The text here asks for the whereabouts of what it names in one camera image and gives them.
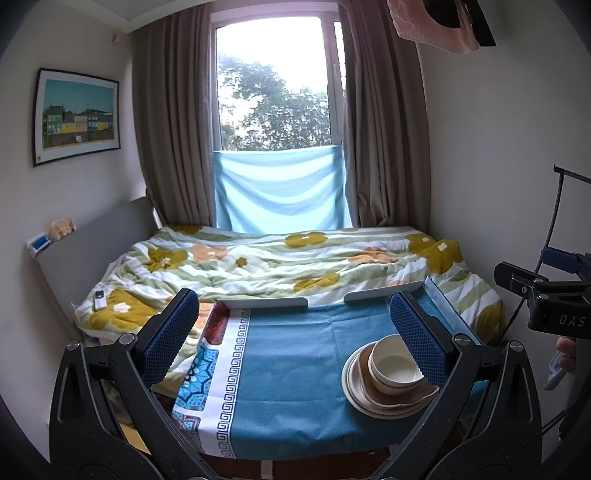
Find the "picture frame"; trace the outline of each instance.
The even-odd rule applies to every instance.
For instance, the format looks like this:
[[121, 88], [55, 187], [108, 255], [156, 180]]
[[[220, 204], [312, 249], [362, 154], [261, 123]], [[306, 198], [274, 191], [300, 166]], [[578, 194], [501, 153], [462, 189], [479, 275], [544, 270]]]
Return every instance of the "picture frame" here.
[[118, 150], [119, 82], [39, 69], [33, 101], [33, 166]]

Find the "pink cloth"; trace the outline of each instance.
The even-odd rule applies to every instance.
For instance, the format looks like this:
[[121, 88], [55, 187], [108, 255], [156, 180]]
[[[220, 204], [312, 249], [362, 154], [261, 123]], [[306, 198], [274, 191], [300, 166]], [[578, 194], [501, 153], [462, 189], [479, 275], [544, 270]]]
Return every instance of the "pink cloth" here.
[[466, 7], [459, 0], [455, 0], [455, 4], [460, 28], [440, 25], [429, 15], [422, 0], [388, 0], [394, 26], [401, 38], [428, 43], [451, 53], [467, 53], [479, 49]]

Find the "hand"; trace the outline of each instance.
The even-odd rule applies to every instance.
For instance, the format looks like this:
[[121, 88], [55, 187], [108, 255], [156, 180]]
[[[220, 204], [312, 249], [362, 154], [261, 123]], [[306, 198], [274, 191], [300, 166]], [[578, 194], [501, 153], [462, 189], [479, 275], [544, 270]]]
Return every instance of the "hand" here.
[[566, 354], [566, 356], [562, 356], [558, 360], [558, 365], [564, 368], [569, 374], [574, 374], [574, 367], [577, 362], [576, 342], [567, 337], [560, 337], [556, 342], [556, 349]]

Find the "wall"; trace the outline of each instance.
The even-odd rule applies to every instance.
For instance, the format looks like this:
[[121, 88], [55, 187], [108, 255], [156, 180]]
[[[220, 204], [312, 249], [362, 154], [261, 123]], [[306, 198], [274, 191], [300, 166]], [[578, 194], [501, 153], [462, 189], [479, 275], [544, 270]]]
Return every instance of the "wall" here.
[[[282, 4], [282, 3], [293, 3], [294, 0], [212, 0], [212, 12], [223, 12], [224, 10], [230, 10], [234, 8], [252, 7], [261, 4]], [[313, 4], [317, 3], [330, 3], [334, 4], [335, 11], [337, 11], [336, 0], [313, 0], [311, 2], [300, 2], [299, 4]]]
[[[69, 340], [34, 275], [24, 242], [55, 219], [83, 224], [142, 193], [131, 118], [129, 39], [41, 0], [0, 60], [0, 393], [47, 456], [51, 394]], [[40, 67], [121, 80], [122, 149], [32, 168], [31, 115]]]
[[[465, 56], [426, 45], [419, 51], [431, 139], [431, 231], [457, 238], [468, 265], [494, 285], [501, 261], [535, 268], [557, 190], [553, 164], [591, 176], [591, 56], [552, 0], [480, 3], [496, 48]], [[588, 185], [566, 179], [553, 246], [591, 250], [590, 200]], [[569, 278], [550, 268], [541, 273]], [[497, 290], [512, 312], [516, 296]], [[563, 408], [568, 385], [541, 390], [556, 338], [526, 324], [523, 308], [509, 337], [523, 341], [532, 359], [547, 421]]]

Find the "black cable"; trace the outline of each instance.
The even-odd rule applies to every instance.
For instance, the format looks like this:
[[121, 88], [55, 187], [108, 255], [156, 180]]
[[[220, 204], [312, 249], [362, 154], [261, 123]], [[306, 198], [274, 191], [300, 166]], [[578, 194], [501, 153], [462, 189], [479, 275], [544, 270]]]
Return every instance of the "black cable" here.
[[[554, 226], [556, 225], [556, 217], [558, 217], [558, 207], [560, 207], [560, 199], [562, 197], [563, 184], [564, 184], [564, 173], [560, 172], [560, 178], [558, 179], [558, 193], [556, 194], [556, 202], [554, 204], [554, 213], [552, 214], [552, 221], [550, 222], [550, 229], [548, 230], [548, 235], [546, 236], [546, 242], [544, 243], [544, 248], [548, 248], [548, 246], [550, 245], [550, 239], [552, 238], [552, 233], [554, 233]], [[536, 266], [534, 273], [538, 274], [540, 272], [541, 267], [542, 267], [542, 257], [540, 255], [540, 260], [538, 261], [538, 265]], [[521, 307], [523, 306], [524, 303], [525, 303], [525, 299], [521, 299], [521, 301], [519, 302], [519, 305], [517, 305], [517, 308], [513, 312], [511, 319], [507, 323], [507, 326], [505, 327], [505, 329], [503, 330], [503, 332], [499, 336], [499, 339], [497, 340], [495, 345], [498, 346], [503, 341], [503, 337], [509, 331], [509, 328], [511, 328], [511, 325], [513, 325], [513, 322], [517, 318], [517, 315], [519, 314], [519, 311], [521, 310]]]
[[546, 425], [542, 427], [542, 436], [546, 435], [550, 430], [552, 430], [556, 425], [567, 416], [567, 414], [572, 409], [572, 406], [569, 408], [561, 411], [558, 415], [556, 415], [552, 420], [550, 420]]

